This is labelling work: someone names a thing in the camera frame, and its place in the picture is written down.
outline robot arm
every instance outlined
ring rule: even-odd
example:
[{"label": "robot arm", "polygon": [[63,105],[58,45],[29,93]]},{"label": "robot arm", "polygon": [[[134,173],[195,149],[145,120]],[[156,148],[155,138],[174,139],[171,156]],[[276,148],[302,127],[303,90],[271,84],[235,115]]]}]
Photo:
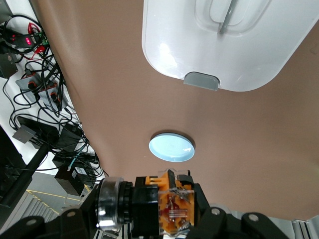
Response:
[{"label": "robot arm", "polygon": [[163,234],[187,239],[288,239],[260,213],[246,213],[241,220],[211,208],[190,173],[162,177],[137,177],[135,185],[122,178],[106,178],[93,188],[80,208],[70,208],[44,223],[42,217],[21,219],[0,239],[92,239],[97,229],[119,229],[132,223],[133,238]]}]

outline black pole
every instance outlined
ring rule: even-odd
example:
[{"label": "black pole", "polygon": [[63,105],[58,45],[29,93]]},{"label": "black pole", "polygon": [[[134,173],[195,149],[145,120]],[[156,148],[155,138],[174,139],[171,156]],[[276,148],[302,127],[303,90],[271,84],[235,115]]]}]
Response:
[{"label": "black pole", "polygon": [[49,148],[46,144],[43,144],[37,153],[33,156],[29,164],[26,166],[26,170],[24,170],[17,180],[13,183],[9,191],[5,194],[3,199],[1,200],[1,205],[6,207],[11,207],[13,202],[19,193],[23,190],[26,183],[31,179],[35,170],[39,167],[40,163],[43,161],[45,156],[48,154]]}]

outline screw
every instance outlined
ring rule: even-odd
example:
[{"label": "screw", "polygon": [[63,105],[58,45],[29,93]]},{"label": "screw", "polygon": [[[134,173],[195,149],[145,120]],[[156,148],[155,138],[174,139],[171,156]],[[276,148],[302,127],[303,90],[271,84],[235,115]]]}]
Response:
[{"label": "screw", "polygon": [[220,210],[218,208],[213,208],[211,210],[211,213],[214,214],[214,215],[219,215],[220,214]]},{"label": "screw", "polygon": [[70,218],[70,217],[72,217],[74,215],[75,215],[75,212],[69,212],[66,216]]},{"label": "screw", "polygon": [[253,222],[259,221],[259,217],[258,217],[257,215],[255,215],[255,214],[249,214],[249,215],[248,215],[248,218],[249,218],[250,220],[252,220]]},{"label": "screw", "polygon": [[36,223],[36,219],[31,219],[30,221],[27,221],[26,222],[26,225],[27,226],[31,226],[31,225],[33,225],[33,224],[35,224]]}]

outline gray tab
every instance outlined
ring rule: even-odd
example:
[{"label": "gray tab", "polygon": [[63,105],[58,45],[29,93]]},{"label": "gray tab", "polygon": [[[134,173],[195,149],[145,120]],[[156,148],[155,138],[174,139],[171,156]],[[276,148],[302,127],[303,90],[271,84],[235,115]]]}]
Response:
[{"label": "gray tab", "polygon": [[217,91],[219,80],[215,76],[210,76],[199,72],[190,72],[185,76],[184,84]]}]

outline light blue dish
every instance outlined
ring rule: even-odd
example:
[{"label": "light blue dish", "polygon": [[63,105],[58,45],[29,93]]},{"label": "light blue dish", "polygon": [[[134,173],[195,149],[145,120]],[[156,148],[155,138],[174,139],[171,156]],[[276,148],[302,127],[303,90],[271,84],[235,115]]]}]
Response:
[{"label": "light blue dish", "polygon": [[176,133],[156,135],[149,144],[150,151],[156,157],[168,162],[184,162],[195,154],[192,143]]}]

